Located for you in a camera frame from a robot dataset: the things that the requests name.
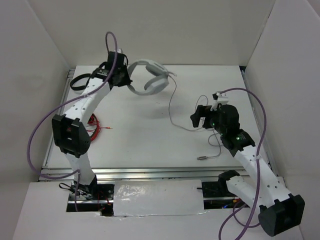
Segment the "white over-ear headphones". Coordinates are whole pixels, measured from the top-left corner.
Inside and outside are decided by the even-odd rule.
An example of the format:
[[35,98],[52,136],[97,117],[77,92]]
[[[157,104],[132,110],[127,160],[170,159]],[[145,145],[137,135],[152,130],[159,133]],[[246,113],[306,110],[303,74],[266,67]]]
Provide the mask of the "white over-ear headphones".
[[138,96],[151,96],[162,92],[168,85],[168,78],[175,73],[169,71],[164,65],[151,59],[138,59],[127,67],[129,77],[138,65],[144,65],[145,69],[154,77],[144,85],[144,91],[137,91],[131,84],[128,89]]

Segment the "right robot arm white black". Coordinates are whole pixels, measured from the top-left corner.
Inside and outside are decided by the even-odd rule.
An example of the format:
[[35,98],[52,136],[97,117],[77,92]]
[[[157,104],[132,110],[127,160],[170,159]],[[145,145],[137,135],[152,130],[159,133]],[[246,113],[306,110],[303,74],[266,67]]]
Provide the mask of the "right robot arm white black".
[[239,173],[230,170],[219,176],[217,189],[220,194],[239,197],[257,214],[262,229],[271,237],[301,223],[304,199],[299,194],[293,195],[257,154],[254,140],[240,127],[239,113],[235,106],[218,104],[214,109],[211,105],[198,105],[190,119],[195,128],[204,119],[205,129],[215,129],[223,146],[256,184],[256,187],[250,186]]

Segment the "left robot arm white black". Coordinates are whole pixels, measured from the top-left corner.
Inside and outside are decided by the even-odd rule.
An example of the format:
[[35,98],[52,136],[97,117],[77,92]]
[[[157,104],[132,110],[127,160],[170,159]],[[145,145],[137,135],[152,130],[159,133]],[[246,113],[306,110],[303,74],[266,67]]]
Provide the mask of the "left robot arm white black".
[[93,172],[88,150],[91,137],[86,129],[95,109],[113,87],[122,87],[131,83],[128,70],[128,58],[121,49],[110,51],[107,61],[101,63],[92,73],[83,75],[86,84],[76,87],[81,91],[80,99],[65,111],[52,118],[55,145],[67,158],[75,172],[74,183],[86,199],[98,195],[97,177]]

